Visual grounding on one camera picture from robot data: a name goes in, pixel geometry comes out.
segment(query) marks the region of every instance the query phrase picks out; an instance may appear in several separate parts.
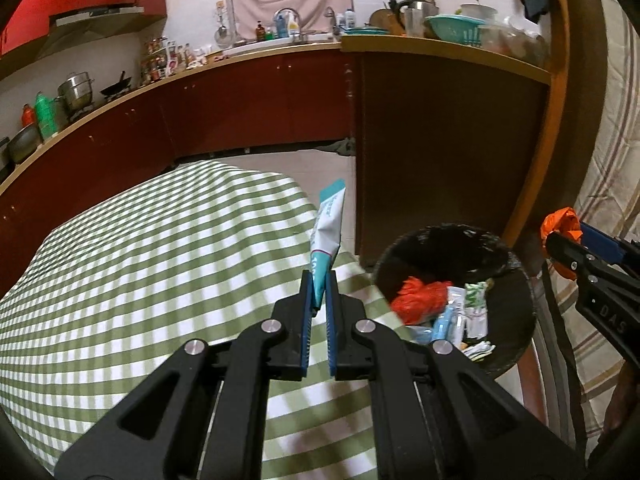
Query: kitchen counter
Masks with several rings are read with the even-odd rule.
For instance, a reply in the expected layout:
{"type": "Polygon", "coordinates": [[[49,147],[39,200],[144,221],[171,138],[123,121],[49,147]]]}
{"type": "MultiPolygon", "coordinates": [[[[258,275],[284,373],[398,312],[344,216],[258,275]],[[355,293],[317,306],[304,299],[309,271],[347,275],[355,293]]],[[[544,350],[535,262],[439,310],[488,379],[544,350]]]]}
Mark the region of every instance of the kitchen counter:
{"type": "Polygon", "coordinates": [[[356,138],[365,265],[428,224],[500,233],[534,155],[548,82],[544,70],[471,46],[347,36],[249,52],[139,88],[57,134],[0,185],[0,294],[73,216],[177,161],[255,146],[356,138]]]}

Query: tiled floor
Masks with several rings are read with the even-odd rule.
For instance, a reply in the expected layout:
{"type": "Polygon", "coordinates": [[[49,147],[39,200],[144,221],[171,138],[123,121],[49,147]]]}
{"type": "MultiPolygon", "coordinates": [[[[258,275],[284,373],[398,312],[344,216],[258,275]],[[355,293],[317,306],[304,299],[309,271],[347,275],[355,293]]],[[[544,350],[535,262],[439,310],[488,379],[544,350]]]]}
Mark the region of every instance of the tiled floor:
{"type": "MultiPolygon", "coordinates": [[[[320,190],[338,178],[343,178],[347,185],[347,193],[342,218],[342,246],[353,253],[356,218],[355,157],[318,150],[299,150],[297,152],[230,156],[219,160],[244,170],[273,171],[286,174],[297,181],[316,206],[319,205],[320,190]]],[[[511,368],[497,381],[515,399],[523,402],[517,366],[511,368]]]]}

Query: green and white tablecloth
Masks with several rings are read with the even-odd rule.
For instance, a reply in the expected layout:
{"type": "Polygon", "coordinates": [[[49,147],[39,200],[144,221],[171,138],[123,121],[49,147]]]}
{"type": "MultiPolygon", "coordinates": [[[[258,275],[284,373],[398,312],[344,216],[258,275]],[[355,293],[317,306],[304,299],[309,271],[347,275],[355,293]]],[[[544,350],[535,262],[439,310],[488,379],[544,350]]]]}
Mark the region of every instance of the green and white tablecloth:
{"type": "MultiPolygon", "coordinates": [[[[185,341],[269,317],[298,290],[315,216],[289,177],[204,161],[55,229],[0,301],[0,402],[27,446],[52,470],[185,341]]],[[[369,317],[401,327],[353,256],[334,268],[369,317]]],[[[369,389],[330,380],[324,321],[308,378],[271,382],[263,478],[376,477],[369,389]]]]}

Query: trash can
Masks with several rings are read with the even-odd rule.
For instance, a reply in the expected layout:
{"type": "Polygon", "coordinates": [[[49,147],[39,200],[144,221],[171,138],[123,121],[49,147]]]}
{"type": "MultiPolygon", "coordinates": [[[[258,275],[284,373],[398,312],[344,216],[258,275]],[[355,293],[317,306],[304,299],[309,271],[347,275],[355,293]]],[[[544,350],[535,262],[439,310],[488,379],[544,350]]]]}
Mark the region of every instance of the trash can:
{"type": "Polygon", "coordinates": [[[390,303],[409,276],[424,283],[455,286],[494,279],[487,292],[489,334],[494,352],[478,362],[498,377],[518,362],[536,326],[533,292],[519,259],[500,238],[461,224],[425,227],[395,241],[380,257],[373,280],[390,303]]]}

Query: metal screw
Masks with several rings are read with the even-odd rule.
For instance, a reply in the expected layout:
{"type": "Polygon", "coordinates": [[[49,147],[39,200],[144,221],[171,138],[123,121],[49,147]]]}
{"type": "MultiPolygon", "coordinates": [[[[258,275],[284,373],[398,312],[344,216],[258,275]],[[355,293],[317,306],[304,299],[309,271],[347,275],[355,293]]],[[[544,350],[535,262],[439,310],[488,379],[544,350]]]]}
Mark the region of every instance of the metal screw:
{"type": "Polygon", "coordinates": [[[262,322],[260,327],[267,334],[273,334],[282,328],[282,323],[277,319],[266,319],[262,322]]]}
{"type": "Polygon", "coordinates": [[[368,334],[376,329],[376,324],[370,319],[361,319],[356,323],[356,330],[362,334],[368,334]]]}
{"type": "Polygon", "coordinates": [[[433,343],[433,351],[436,352],[436,354],[447,355],[450,354],[452,350],[453,345],[445,339],[439,339],[433,343]]]}
{"type": "Polygon", "coordinates": [[[200,341],[200,339],[192,339],[191,341],[187,341],[187,344],[184,346],[184,351],[189,355],[201,354],[203,350],[204,343],[200,341]]]}

